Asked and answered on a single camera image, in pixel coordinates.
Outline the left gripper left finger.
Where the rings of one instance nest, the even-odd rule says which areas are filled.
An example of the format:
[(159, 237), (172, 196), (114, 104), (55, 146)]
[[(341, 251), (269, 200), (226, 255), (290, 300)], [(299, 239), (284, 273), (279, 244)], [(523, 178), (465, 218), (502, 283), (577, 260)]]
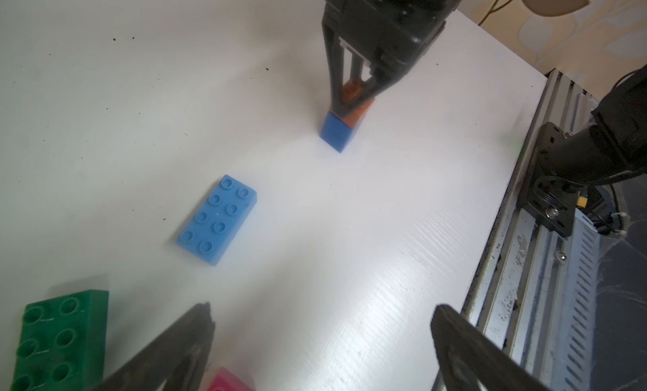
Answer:
[(96, 389), (199, 389), (215, 328), (211, 305), (196, 304)]

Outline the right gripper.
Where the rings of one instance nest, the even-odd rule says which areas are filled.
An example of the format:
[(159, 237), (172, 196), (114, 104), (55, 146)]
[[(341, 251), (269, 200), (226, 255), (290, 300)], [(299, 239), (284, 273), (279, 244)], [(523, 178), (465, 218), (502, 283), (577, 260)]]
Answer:
[[(325, 0), (322, 27), (330, 73), (330, 106), (344, 123), (409, 73), (441, 34), (462, 0)], [(367, 81), (344, 84), (344, 43), (369, 62)]]

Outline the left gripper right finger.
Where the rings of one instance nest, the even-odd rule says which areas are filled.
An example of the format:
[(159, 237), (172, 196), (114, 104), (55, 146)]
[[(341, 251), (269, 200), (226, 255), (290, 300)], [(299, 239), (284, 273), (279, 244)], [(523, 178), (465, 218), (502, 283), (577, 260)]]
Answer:
[(447, 390), (546, 389), (447, 304), (436, 306), (431, 335)]

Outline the pink small lego brick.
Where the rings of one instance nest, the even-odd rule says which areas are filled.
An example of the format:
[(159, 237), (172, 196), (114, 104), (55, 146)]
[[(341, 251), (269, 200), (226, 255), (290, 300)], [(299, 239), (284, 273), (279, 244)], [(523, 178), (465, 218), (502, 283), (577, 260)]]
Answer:
[(254, 391), (225, 367), (221, 367), (207, 391)]

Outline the blue small lego brick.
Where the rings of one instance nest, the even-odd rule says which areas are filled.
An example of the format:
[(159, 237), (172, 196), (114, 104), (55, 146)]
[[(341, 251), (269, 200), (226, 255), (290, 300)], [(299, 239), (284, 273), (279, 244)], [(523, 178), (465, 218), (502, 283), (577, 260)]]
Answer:
[(341, 154), (353, 140), (361, 124), (358, 123), (355, 128), (351, 128), (329, 111), (326, 114), (319, 136), (331, 148)]

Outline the dark green lego brick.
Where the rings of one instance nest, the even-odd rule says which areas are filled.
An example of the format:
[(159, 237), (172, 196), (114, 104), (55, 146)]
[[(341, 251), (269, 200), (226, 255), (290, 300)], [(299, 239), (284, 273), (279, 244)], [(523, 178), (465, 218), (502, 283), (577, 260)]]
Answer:
[(26, 305), (12, 390), (92, 390), (103, 381), (109, 292)]

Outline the light blue long lego brick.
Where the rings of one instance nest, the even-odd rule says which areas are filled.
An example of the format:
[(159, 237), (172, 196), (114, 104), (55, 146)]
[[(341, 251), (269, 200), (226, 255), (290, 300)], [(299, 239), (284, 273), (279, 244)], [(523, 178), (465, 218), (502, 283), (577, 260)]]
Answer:
[(176, 244), (215, 266), (257, 200), (256, 190), (225, 175), (180, 231)]

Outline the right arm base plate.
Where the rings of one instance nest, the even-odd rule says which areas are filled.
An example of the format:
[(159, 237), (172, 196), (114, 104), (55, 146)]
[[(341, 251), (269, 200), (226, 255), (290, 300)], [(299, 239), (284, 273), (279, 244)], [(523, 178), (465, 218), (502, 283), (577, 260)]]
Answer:
[(527, 173), (522, 182), (517, 207), (525, 209), (540, 224), (566, 239), (572, 236), (581, 187), (546, 172), (540, 158), (567, 136), (553, 123), (539, 128)]

